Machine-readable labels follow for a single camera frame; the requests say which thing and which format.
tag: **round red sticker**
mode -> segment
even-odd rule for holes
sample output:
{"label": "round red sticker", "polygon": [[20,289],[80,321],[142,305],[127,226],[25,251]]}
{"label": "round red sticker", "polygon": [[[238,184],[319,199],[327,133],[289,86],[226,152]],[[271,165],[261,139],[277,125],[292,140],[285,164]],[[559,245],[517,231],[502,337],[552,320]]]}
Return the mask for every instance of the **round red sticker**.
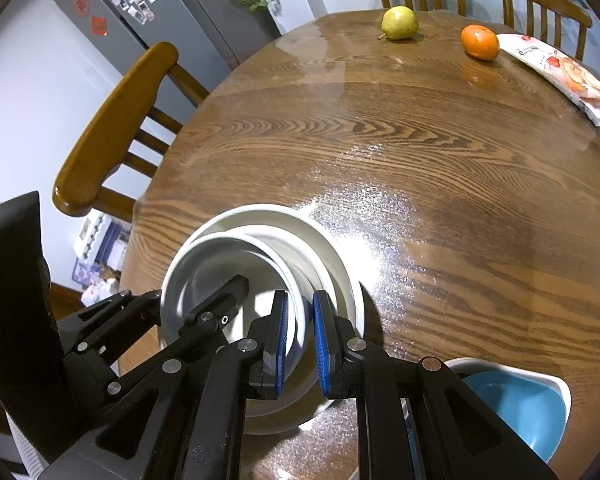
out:
{"label": "round red sticker", "polygon": [[74,0],[74,9],[78,16],[84,18],[91,8],[89,0]]}

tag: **blue gripper pad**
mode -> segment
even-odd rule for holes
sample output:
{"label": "blue gripper pad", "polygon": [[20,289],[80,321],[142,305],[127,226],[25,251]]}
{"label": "blue gripper pad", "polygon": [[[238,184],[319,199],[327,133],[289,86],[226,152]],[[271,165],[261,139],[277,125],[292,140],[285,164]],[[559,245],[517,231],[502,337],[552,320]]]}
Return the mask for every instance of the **blue gripper pad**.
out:
{"label": "blue gripper pad", "polygon": [[320,297],[314,292],[314,335],[315,335],[315,357],[318,364],[318,378],[322,394],[327,397],[331,389],[331,378],[329,370],[329,355],[327,351],[327,337],[324,330],[324,320],[320,309]]}
{"label": "blue gripper pad", "polygon": [[282,302],[282,315],[280,316],[280,338],[276,350],[276,394],[282,395],[282,383],[285,381],[285,351],[286,351],[286,324],[289,318],[289,296],[285,293]]}

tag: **silver bolt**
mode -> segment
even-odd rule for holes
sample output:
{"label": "silver bolt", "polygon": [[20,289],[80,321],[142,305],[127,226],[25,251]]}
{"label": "silver bolt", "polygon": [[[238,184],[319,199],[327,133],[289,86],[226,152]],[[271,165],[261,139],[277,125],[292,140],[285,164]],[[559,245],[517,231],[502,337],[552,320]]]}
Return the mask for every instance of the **silver bolt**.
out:
{"label": "silver bolt", "polygon": [[253,339],[245,338],[240,339],[238,341],[238,350],[241,352],[251,352],[258,347],[258,343],[256,343]]}
{"label": "silver bolt", "polygon": [[354,352],[360,352],[366,348],[366,342],[364,339],[360,339],[359,337],[352,337],[347,341],[347,348],[349,348],[349,350],[353,350]]}
{"label": "silver bolt", "polygon": [[168,374],[174,374],[179,372],[182,368],[182,362],[180,359],[167,359],[162,363],[162,371]]}
{"label": "silver bolt", "polygon": [[435,357],[425,357],[422,360],[422,367],[429,372],[437,372],[442,368],[442,363]]}
{"label": "silver bolt", "polygon": [[117,395],[120,393],[121,389],[122,386],[120,386],[120,383],[117,381],[113,381],[112,383],[109,383],[109,386],[107,386],[107,393],[109,395]]}

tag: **red sticker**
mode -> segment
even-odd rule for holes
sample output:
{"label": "red sticker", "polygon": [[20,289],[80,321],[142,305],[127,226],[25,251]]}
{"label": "red sticker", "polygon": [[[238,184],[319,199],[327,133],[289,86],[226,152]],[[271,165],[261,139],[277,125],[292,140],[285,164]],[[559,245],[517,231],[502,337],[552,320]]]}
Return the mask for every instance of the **red sticker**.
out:
{"label": "red sticker", "polygon": [[91,9],[91,4],[89,0],[74,0],[74,9],[78,16],[84,18]]}
{"label": "red sticker", "polygon": [[107,20],[98,16],[91,17],[91,31],[98,36],[107,35]]}

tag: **stacked bowls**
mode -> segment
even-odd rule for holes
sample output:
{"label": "stacked bowls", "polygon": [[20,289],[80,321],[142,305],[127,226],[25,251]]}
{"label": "stacked bowls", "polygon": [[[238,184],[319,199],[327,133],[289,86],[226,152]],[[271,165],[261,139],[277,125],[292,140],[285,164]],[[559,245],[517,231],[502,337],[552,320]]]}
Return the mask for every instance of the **stacked bowls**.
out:
{"label": "stacked bowls", "polygon": [[285,383],[278,400],[248,400],[244,431],[279,433],[324,410],[315,363],[312,297],[326,290],[338,316],[363,336],[360,282],[335,238],[318,222],[273,204],[231,209],[197,229],[174,257],[162,284],[160,345],[178,338],[184,315],[236,274],[250,282],[238,315],[223,329],[229,342],[247,335],[251,321],[267,316],[275,290],[288,292]]}

